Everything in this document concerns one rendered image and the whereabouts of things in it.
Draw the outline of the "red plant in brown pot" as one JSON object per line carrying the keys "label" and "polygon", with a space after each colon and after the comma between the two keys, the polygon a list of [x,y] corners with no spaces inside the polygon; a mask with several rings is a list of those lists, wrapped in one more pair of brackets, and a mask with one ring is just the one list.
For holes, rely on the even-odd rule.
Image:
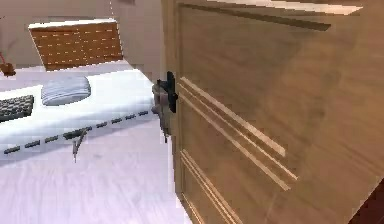
{"label": "red plant in brown pot", "polygon": [[5,61],[2,53],[0,52],[0,71],[6,76],[14,76],[16,74],[16,71],[11,63],[8,63]]}

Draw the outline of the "wooden room door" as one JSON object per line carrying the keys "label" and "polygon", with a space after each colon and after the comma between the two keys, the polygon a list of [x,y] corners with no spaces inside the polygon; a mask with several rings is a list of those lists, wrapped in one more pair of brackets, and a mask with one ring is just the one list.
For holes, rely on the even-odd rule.
{"label": "wooden room door", "polygon": [[161,0],[192,224],[384,224],[384,0]]}

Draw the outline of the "white bed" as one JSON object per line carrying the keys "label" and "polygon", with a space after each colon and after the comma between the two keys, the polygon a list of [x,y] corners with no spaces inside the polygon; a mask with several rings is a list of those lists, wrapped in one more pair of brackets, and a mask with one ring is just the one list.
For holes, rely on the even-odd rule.
{"label": "white bed", "polygon": [[44,84],[0,92],[0,100],[34,96],[32,114],[0,123],[0,161],[22,157],[40,145],[82,137],[86,132],[147,114],[154,105],[152,82],[138,69],[114,71],[86,77],[91,95],[61,106],[45,106]]}

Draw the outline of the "grey striped pillow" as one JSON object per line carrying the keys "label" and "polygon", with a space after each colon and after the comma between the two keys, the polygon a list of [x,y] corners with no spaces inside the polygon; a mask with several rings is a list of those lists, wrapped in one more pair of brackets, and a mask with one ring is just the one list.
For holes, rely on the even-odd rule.
{"label": "grey striped pillow", "polygon": [[91,95],[91,86],[86,77],[68,77],[51,80],[41,89],[45,106],[61,106],[81,101]]}

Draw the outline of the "brown chest of drawers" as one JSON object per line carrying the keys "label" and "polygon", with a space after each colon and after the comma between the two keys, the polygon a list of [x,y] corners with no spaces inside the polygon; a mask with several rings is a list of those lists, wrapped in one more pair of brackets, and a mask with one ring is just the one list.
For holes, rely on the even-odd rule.
{"label": "brown chest of drawers", "polygon": [[118,22],[113,18],[34,23],[28,30],[46,71],[124,58]]}

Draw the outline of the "dark grey checked pillow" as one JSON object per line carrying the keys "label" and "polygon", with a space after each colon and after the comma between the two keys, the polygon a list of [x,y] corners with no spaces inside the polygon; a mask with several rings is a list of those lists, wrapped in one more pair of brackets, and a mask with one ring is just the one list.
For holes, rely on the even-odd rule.
{"label": "dark grey checked pillow", "polygon": [[33,95],[0,100],[0,123],[30,116],[33,104]]}

